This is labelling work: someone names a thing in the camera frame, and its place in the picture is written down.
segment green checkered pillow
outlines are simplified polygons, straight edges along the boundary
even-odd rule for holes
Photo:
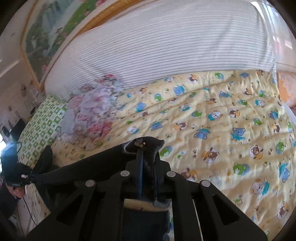
[[[31,168],[35,166],[41,152],[53,143],[61,129],[66,106],[66,102],[54,96],[48,96],[40,105],[18,140],[21,143],[17,154],[20,163]]]

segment framed picture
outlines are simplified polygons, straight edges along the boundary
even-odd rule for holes
[[[39,91],[62,43],[106,0],[36,0],[21,35],[22,56]]]

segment triangular cutout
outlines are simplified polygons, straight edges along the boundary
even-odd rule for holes
[[[218,195],[213,196],[223,225],[229,225],[239,220],[239,216]]]
[[[76,219],[82,200],[83,196],[79,195],[68,207],[58,214],[57,221],[71,226]]]

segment silver screw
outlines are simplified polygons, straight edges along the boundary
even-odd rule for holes
[[[123,177],[127,177],[127,176],[130,175],[130,173],[129,173],[129,171],[124,170],[124,171],[122,171],[122,172],[120,173],[120,175],[123,176]]]
[[[202,180],[202,185],[208,188],[211,185],[211,183],[208,180]]]
[[[85,182],[85,186],[87,186],[88,188],[94,186],[94,184],[95,184],[94,180],[87,180]]]
[[[167,176],[168,176],[168,177],[174,177],[175,175],[176,175],[176,173],[173,172],[173,171],[169,171],[169,172],[167,172]]]

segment person's hand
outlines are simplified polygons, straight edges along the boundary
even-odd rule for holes
[[[25,189],[23,187],[17,187],[13,190],[13,187],[8,186],[7,183],[6,183],[6,187],[12,196],[23,198],[26,194]]]

